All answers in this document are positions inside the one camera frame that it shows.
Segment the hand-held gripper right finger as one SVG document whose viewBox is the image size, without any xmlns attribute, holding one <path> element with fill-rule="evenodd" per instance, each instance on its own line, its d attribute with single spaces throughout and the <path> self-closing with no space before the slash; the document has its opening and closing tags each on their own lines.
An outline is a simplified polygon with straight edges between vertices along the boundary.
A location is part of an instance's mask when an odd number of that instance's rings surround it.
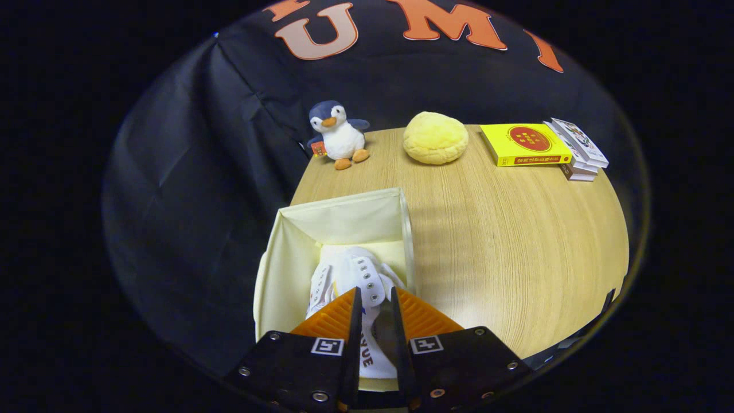
<svg viewBox="0 0 734 413">
<path fill-rule="evenodd" d="M 485 326 L 459 326 L 398 287 L 391 305 L 399 392 L 409 411 L 478 411 L 532 374 Z"/>
</svg>

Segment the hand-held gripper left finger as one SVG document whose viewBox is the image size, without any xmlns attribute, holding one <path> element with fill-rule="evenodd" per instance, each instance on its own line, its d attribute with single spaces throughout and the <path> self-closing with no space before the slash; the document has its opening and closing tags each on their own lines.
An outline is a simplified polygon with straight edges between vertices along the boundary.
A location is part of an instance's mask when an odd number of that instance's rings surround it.
<svg viewBox="0 0 734 413">
<path fill-rule="evenodd" d="M 347 412 L 358 393 L 361 332 L 355 287 L 296 329 L 266 332 L 224 382 L 270 412 Z"/>
</svg>

